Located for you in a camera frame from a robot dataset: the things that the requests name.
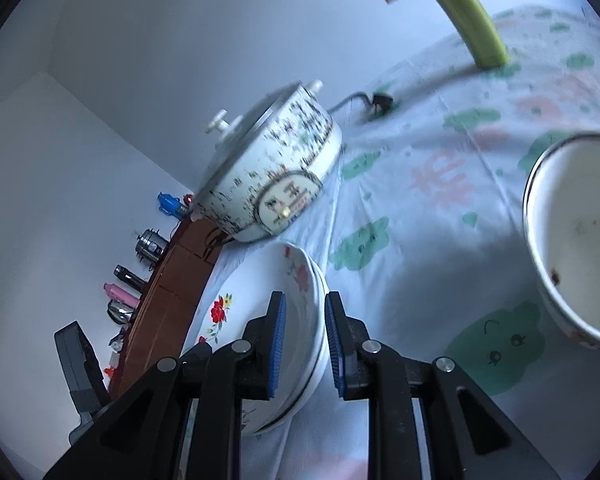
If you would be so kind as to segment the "floral electric cooking pot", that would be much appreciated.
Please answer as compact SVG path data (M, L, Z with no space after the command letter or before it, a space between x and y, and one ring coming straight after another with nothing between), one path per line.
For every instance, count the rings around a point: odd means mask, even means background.
M342 149L340 127L317 95L323 83L295 82L232 120L220 110L206 131L215 151L189 206L238 242L277 236L321 193Z

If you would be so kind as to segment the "white enamel bowl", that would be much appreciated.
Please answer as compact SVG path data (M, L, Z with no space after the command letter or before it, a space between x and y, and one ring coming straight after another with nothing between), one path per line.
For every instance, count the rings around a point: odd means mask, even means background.
M533 163L522 226L550 317L600 350L600 132L560 140Z

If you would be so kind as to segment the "pink thermos flask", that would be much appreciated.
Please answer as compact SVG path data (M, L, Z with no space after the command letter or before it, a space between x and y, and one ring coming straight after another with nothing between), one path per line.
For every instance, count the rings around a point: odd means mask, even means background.
M111 300L119 301L132 309L135 309L140 304L140 300L137 297L116 284L105 283L102 285L102 288Z

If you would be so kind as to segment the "black thermos flask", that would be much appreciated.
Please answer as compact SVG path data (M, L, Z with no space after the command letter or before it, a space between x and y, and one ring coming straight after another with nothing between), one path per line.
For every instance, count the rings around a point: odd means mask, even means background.
M131 272L125 266L118 264L114 268L114 276L123 284L130 286L137 292L143 292L147 286L147 282Z

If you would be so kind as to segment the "pink flower rimmed plate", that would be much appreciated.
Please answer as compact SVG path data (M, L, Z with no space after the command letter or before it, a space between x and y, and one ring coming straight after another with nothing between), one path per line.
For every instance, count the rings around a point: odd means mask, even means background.
M286 298L286 324L278 387L272 400L242 404L242 433L262 434L290 416L321 361L324 340L324 274L303 249L274 243L244 261L246 286L240 291L262 315L272 292Z

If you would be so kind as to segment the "steel kettle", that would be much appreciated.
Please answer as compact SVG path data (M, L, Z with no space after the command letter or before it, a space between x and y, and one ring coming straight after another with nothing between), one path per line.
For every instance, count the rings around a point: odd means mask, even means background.
M109 317L118 325L129 325L134 315L134 308L123 302L110 299L107 306Z

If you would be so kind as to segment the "green thermos bottle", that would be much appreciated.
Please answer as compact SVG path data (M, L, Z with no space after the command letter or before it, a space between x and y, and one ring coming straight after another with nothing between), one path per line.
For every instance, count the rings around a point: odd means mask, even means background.
M504 41L479 0L437 0L456 28L477 67L499 68L509 62Z

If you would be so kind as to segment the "blue water bottle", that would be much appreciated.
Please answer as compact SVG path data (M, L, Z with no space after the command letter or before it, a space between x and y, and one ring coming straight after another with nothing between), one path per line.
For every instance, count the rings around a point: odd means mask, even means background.
M182 221L187 216L188 208L178 197L169 193L159 193L157 196L159 210L167 216Z

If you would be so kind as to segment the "red flower white plate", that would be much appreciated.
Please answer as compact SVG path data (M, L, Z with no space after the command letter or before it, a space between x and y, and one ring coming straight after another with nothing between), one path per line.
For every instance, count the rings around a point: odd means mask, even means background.
M256 360L256 373L268 373L270 379L264 385L263 400L245 399L242 404L273 399L282 364L286 324L286 298L282 292L272 292L264 313L256 315L258 306L240 291L246 286L244 261L209 302L194 341L194 344L208 344L212 351L228 347L238 340L250 342L250 356Z

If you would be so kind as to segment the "brown wooden sideboard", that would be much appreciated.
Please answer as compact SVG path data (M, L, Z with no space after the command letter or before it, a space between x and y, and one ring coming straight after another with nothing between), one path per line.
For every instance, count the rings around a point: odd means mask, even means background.
M129 335L108 387L117 399L160 359L180 355L219 248L209 248L215 225L209 220L180 223L168 250L140 297Z

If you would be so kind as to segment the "steel rice cooker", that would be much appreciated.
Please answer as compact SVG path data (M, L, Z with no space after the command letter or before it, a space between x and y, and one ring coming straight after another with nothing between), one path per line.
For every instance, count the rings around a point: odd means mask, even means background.
M138 260L153 269L166 252L169 241L158 231L147 229L142 234L137 234L135 252Z

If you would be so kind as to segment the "floral white tablecloth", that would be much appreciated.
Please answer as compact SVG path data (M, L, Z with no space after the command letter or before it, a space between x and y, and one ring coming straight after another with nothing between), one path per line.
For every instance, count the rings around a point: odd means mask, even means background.
M374 338L457 359L562 478L582 479L600 459L600 351L545 311L521 199L542 151L600 131L600 18L522 6L494 22L507 66L477 70L449 36L374 82L390 114L339 113L339 164L284 237Z

